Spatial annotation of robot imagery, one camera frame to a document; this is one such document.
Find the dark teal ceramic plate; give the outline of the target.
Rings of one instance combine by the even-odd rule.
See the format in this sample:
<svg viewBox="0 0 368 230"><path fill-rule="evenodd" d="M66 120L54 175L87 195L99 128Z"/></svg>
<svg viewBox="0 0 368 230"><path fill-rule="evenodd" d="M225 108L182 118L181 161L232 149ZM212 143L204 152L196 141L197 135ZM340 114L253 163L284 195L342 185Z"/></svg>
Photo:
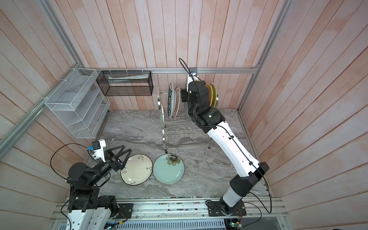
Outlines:
<svg viewBox="0 0 368 230"><path fill-rule="evenodd" d="M185 115L185 118L186 119L189 119L190 118L190 115L189 115L188 103L187 102L183 102L183 105L184 105L184 115Z"/></svg>

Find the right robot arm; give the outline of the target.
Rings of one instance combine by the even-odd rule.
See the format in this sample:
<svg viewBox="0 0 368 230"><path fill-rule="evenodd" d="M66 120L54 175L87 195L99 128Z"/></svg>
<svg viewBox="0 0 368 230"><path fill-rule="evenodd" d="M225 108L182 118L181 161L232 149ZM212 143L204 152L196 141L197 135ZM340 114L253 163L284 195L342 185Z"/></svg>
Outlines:
<svg viewBox="0 0 368 230"><path fill-rule="evenodd" d="M236 169L237 175L220 198L219 206L229 214L269 170L266 162L253 157L232 132L222 113L210 105L209 89L204 81L188 78L181 90L182 102L187 104L190 119L214 140Z"/></svg>

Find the cream floral plate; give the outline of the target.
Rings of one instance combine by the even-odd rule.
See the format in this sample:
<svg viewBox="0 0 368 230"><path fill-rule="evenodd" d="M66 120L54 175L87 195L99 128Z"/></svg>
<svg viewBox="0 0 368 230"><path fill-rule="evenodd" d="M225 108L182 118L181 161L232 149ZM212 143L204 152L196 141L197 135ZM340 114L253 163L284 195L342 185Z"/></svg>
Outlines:
<svg viewBox="0 0 368 230"><path fill-rule="evenodd" d="M125 168L121 171L123 182L130 186L137 186L148 180L153 170L151 159L144 154L131 156Z"/></svg>

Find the white plate with text rim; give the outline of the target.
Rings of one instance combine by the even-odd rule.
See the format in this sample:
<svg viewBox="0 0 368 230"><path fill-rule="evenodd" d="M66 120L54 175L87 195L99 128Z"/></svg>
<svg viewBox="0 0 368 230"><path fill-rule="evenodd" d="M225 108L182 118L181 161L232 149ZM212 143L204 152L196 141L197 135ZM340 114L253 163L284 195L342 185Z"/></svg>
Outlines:
<svg viewBox="0 0 368 230"><path fill-rule="evenodd" d="M168 107L167 107L169 119L173 118L173 113L175 111L175 104L176 104L175 99L176 99L175 88L173 87L173 84L170 83L168 92Z"/></svg>

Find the orange woven bamboo plate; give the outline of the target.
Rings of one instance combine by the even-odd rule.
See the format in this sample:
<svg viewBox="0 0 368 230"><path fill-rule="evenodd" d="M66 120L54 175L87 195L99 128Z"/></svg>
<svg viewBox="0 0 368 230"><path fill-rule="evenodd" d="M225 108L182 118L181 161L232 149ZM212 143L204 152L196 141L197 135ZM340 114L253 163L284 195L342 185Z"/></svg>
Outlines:
<svg viewBox="0 0 368 230"><path fill-rule="evenodd" d="M214 89L213 89L213 84L210 83L210 84L206 84L206 87L209 91L209 96L208 96L208 99L209 99L209 106L213 107L213 95L214 95Z"/></svg>

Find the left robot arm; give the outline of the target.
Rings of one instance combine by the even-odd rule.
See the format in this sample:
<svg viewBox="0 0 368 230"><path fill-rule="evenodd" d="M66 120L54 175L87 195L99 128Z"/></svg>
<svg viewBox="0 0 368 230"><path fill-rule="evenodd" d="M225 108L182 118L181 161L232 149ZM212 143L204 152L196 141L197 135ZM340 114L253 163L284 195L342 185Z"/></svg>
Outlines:
<svg viewBox="0 0 368 230"><path fill-rule="evenodd" d="M76 163L69 169L67 183L71 186L67 203L67 226L71 230L102 230L104 227L119 225L132 216L133 204L119 205L114 195L99 195L99 183L104 177L111 176L111 170L117 172L124 169L132 153L124 145L103 150L101 144L95 142L87 148L87 152L97 161L90 167L85 163Z"/></svg>

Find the orange sunburst plate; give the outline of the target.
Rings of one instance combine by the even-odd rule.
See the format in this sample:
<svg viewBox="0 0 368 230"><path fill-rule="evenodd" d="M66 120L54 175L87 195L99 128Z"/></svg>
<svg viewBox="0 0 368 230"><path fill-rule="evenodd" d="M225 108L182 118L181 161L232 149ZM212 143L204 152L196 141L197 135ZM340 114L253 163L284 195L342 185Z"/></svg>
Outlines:
<svg viewBox="0 0 368 230"><path fill-rule="evenodd" d="M175 107L173 110L173 118L177 117L178 111L179 111L179 107L180 107L180 102L181 102L181 90L178 86L175 87Z"/></svg>

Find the yellow green woven plate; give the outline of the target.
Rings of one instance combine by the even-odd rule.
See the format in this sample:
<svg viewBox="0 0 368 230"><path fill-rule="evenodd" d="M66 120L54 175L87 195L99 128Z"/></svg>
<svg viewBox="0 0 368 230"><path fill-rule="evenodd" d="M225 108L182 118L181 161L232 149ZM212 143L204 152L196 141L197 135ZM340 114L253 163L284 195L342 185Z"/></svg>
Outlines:
<svg viewBox="0 0 368 230"><path fill-rule="evenodd" d="M217 108L217 106L218 106L218 99L219 99L217 88L216 88L216 86L213 83L211 83L210 86L212 87L212 101L211 101L211 106L213 108Z"/></svg>

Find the stainless steel dish rack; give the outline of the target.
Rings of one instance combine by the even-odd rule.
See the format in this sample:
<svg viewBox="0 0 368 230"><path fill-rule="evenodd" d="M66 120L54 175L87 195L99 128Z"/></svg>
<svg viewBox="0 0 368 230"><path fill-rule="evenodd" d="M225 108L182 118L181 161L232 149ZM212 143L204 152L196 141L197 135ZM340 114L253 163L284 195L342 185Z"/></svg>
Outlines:
<svg viewBox="0 0 368 230"><path fill-rule="evenodd" d="M187 118L184 110L179 110L175 118L168 118L167 113L168 92L158 94L158 108L163 135L165 153L170 148L206 145L211 148L212 139L198 128L191 119Z"/></svg>

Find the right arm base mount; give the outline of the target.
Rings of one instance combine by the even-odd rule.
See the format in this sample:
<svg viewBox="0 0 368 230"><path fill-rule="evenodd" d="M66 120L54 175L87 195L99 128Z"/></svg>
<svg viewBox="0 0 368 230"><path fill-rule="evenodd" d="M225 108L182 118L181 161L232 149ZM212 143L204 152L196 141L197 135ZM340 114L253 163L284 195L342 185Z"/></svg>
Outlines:
<svg viewBox="0 0 368 230"><path fill-rule="evenodd" d="M223 201L206 200L205 204L208 208L210 217L221 216L246 216L244 203L239 201L234 207L228 207Z"/></svg>

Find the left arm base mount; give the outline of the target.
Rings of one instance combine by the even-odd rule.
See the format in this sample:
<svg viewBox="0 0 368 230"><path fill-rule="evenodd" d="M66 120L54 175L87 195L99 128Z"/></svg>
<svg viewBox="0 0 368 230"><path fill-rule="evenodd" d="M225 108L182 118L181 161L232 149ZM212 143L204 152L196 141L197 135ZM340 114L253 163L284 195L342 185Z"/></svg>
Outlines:
<svg viewBox="0 0 368 230"><path fill-rule="evenodd" d="M133 206L133 203L118 204L117 219L130 219L132 217Z"/></svg>

